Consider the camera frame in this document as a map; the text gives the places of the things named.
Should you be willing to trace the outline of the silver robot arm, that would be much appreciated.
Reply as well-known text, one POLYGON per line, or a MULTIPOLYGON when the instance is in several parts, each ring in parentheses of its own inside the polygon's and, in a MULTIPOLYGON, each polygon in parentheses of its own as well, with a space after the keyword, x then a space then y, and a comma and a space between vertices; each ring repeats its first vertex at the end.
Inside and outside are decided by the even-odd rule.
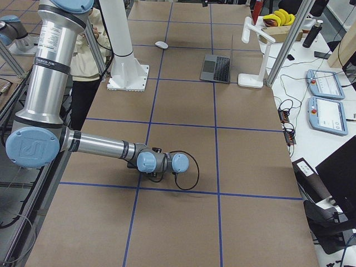
POLYGON ((21 20, 15 15, 1 17, 1 42, 9 46, 14 40, 20 40, 28 36, 28 32, 21 20))
POLYGON ((77 36, 88 27, 92 6, 92 1, 40 2, 41 34, 24 108, 16 113, 6 141, 8 158, 22 167, 39 168, 67 150, 122 159, 148 174, 185 172, 186 154, 157 152, 141 143, 90 135, 63 124, 60 108, 72 53, 77 36))

